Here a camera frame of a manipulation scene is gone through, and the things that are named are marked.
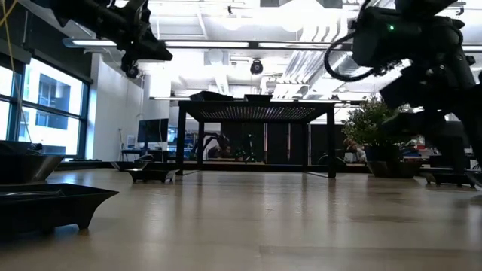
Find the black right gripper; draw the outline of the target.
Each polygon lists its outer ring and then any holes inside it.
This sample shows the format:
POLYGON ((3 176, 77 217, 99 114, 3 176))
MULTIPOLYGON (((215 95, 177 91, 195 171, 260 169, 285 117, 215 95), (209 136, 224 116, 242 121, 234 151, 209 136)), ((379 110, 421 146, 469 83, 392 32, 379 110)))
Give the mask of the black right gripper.
MULTIPOLYGON (((463 173, 467 167, 465 125, 482 125, 482 78, 475 82, 471 73, 458 75, 449 68, 407 67, 401 76, 380 90, 386 107, 399 112, 383 121, 383 132, 391 136, 424 136, 438 153, 429 155, 431 168, 451 168, 463 173), (419 112, 403 112, 401 107, 421 107, 419 112), (454 114, 459 121, 445 120, 454 114)), ((391 162, 419 162, 419 150, 404 161, 405 148, 413 139, 391 145, 391 162)))

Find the black aluminium table frame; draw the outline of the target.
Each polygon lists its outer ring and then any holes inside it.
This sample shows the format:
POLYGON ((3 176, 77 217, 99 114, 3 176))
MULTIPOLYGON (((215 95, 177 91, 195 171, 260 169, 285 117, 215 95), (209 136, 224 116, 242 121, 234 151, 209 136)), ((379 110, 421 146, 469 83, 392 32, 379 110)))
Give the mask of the black aluminium table frame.
MULTIPOLYGON (((188 163, 195 161, 185 161, 182 165, 176 163, 158 163, 148 162, 144 168, 147 170, 179 170, 186 172, 190 170, 205 170, 205 171, 234 171, 234 172, 315 172, 328 173, 328 166, 302 166, 302 165, 283 165, 283 164, 262 164, 262 163, 207 163, 205 161, 200 166, 196 163, 188 163)), ((82 169, 114 169, 111 162, 102 161, 70 161, 61 162, 54 171, 75 171, 82 169)), ((347 166, 335 166, 336 173, 371 173, 367 166, 359 164, 349 164, 347 166)), ((419 173, 425 172, 452 172, 450 168, 427 168, 421 167, 419 173)))

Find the green potted plant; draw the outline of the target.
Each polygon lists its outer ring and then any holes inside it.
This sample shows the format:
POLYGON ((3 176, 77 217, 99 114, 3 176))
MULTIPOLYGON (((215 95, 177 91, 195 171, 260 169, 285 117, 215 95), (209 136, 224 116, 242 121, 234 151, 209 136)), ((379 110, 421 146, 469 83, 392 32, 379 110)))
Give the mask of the green potted plant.
POLYGON ((407 105, 391 109, 376 96, 365 97, 356 109, 348 113, 343 122, 343 133, 365 151, 366 165, 368 161, 391 162, 391 145, 412 137, 385 134, 383 122, 399 113, 412 111, 407 105))

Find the black perforated metal riser shelf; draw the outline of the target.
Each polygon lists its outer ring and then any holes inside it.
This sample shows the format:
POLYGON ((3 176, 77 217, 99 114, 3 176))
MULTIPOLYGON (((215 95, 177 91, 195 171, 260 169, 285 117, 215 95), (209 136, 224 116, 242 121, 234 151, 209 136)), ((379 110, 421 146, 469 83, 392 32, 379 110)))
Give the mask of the black perforated metal riser shelf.
MULTIPOLYGON (((310 165, 310 150, 308 144, 310 139, 309 124, 322 115, 326 116, 327 125, 327 147, 328 156, 333 159, 335 157, 335 121, 334 106, 336 102, 325 100, 320 102, 308 102, 306 100, 298 102, 246 102, 246 101, 229 101, 229 102, 194 102, 189 100, 181 100, 178 103, 178 135, 176 145, 176 165, 184 164, 184 143, 185 143, 185 126, 187 116, 191 116, 198 122, 198 149, 197 149, 197 165, 203 164, 201 155, 203 153, 204 129, 206 123, 282 123, 282 124, 300 124, 302 126, 302 145, 303 160, 302 166, 310 165)), ((328 173, 323 176, 325 178, 335 178, 335 164, 333 162, 328 166, 328 173)))

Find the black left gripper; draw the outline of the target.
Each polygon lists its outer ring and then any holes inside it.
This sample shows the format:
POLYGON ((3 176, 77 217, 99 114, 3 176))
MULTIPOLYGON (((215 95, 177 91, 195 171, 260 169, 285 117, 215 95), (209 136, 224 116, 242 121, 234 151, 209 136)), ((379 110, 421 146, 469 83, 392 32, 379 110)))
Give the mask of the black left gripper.
POLYGON ((117 29, 112 39, 119 50, 129 51, 134 59, 172 60, 173 55, 154 36, 151 27, 144 31, 148 0, 112 0, 112 8, 121 17, 114 24, 117 29))

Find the left gripper black rod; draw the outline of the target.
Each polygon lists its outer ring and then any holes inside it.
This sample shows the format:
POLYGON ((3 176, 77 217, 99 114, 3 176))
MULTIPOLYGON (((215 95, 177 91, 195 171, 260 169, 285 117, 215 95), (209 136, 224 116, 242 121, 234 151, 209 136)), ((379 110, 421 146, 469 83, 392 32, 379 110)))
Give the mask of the left gripper black rod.
POLYGON ((123 71, 129 71, 132 67, 136 65, 136 62, 137 58, 126 52, 121 58, 121 69, 123 71))

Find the long ceiling light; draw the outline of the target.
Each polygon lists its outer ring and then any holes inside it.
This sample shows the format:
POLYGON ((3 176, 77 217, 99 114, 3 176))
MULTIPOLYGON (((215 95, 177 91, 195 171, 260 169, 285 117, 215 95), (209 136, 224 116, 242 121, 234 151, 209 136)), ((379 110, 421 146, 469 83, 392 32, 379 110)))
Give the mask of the long ceiling light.
MULTIPOLYGON (((66 47, 116 47, 113 41, 98 39, 64 38, 66 47)), ((308 43, 290 41, 202 41, 165 40, 160 42, 170 49, 232 49, 232 50, 327 50, 330 43, 308 43)))

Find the large window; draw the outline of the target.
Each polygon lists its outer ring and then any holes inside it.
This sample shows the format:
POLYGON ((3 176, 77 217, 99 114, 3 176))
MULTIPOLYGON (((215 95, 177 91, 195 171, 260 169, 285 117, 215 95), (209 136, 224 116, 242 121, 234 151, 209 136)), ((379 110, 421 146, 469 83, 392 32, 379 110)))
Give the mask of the large window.
POLYGON ((0 140, 31 142, 43 154, 83 157, 89 86, 32 59, 0 62, 0 140))

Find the black computer monitor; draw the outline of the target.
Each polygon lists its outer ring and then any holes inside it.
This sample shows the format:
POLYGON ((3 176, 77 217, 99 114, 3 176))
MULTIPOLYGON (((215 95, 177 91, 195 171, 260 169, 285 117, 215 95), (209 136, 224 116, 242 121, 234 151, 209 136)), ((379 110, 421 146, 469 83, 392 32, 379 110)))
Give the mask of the black computer monitor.
POLYGON ((137 142, 166 142, 169 119, 140 120, 137 142))

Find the black leaf-shaped mini plate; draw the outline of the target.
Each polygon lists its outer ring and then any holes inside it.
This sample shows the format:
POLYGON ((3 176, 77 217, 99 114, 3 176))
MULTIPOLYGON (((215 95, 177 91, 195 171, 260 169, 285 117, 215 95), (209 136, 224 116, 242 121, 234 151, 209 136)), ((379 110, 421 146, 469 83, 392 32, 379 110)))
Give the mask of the black leaf-shaped mini plate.
POLYGON ((148 161, 135 160, 135 161, 113 161, 111 165, 119 172, 125 172, 128 170, 143 170, 148 161))

